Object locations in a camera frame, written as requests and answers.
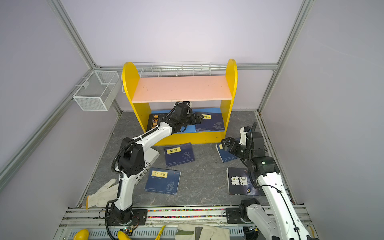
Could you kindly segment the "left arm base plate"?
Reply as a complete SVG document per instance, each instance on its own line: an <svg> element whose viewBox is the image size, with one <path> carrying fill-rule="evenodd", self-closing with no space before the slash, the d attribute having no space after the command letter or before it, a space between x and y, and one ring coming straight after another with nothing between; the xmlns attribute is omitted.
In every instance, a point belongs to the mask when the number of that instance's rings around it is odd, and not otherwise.
<svg viewBox="0 0 384 240"><path fill-rule="evenodd" d="M106 216L109 226L143 226L146 224L147 209L127 209L121 211L117 208L108 211Z"/></svg>

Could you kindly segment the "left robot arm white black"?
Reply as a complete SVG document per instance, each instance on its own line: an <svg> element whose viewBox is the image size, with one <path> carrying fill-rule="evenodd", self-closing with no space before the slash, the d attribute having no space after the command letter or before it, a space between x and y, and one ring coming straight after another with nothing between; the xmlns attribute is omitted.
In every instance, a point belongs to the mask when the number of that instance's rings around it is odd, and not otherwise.
<svg viewBox="0 0 384 240"><path fill-rule="evenodd" d="M145 153L162 139L180 133L187 126L200 124L203 119L202 114L193 113L188 102L177 102L153 129L133 139L123 139L111 166L119 175L119 184L116 198L107 201L106 223L127 225L131 222L136 175L144 169Z"/></svg>

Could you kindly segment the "black book yellow title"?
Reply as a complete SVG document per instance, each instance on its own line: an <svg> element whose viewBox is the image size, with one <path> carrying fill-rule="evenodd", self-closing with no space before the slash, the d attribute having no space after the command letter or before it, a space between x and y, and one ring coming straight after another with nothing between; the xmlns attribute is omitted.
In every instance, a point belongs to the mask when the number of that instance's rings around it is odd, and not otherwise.
<svg viewBox="0 0 384 240"><path fill-rule="evenodd" d="M164 114L150 114L147 124L147 131L155 128L158 125L159 120L163 117Z"/></svg>

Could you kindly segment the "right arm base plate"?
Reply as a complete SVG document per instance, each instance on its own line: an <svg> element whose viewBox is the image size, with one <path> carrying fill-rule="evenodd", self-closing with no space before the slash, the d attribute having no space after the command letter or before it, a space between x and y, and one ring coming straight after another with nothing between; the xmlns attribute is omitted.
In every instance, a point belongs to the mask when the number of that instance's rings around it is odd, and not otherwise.
<svg viewBox="0 0 384 240"><path fill-rule="evenodd" d="M227 219L228 224L248 224L249 219L244 210L240 207L226 208L223 212L223 217Z"/></svg>

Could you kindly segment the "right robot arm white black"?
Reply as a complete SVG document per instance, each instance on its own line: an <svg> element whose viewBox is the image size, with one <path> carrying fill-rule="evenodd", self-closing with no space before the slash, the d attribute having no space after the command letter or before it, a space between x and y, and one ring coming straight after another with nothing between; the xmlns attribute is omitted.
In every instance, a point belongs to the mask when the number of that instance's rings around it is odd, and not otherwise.
<svg viewBox="0 0 384 240"><path fill-rule="evenodd" d="M274 218L271 219L256 199L243 200L239 205L241 217L253 223L267 240L311 240L313 237L298 217L284 187L280 169L274 158L269 157L264 137L256 131L254 122L240 129L240 139L232 137L221 141L223 149L238 157L247 167L254 189L263 190Z"/></svg>

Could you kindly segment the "blue book wide yellow label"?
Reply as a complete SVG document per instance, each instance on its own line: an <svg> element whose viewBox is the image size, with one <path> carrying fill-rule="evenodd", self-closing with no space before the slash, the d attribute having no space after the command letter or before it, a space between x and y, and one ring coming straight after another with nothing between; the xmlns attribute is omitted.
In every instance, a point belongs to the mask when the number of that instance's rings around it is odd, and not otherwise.
<svg viewBox="0 0 384 240"><path fill-rule="evenodd" d="M225 130L222 114L201 113L203 119L200 124L196 124L197 132L221 132Z"/></svg>

